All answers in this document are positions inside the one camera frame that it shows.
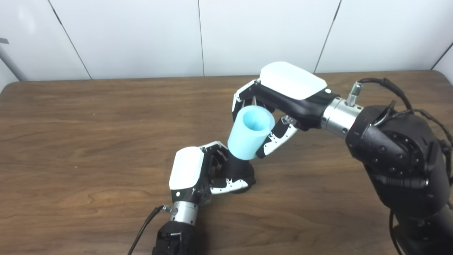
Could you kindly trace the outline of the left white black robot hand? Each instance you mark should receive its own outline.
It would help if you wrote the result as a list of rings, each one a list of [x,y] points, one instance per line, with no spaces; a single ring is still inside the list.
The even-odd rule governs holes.
[[[177,151],[169,180],[173,203],[198,206],[210,203],[213,195],[247,192],[254,184],[251,163],[236,158],[219,141]]]

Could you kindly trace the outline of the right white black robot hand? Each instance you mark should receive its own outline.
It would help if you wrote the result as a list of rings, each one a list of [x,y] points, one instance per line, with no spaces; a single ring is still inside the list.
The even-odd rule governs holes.
[[[236,119],[252,102],[271,113],[280,110],[284,114],[256,152],[262,159],[298,130],[321,129],[324,111],[337,96],[314,74],[287,62],[273,62],[262,68],[259,78],[236,91],[232,115]]]

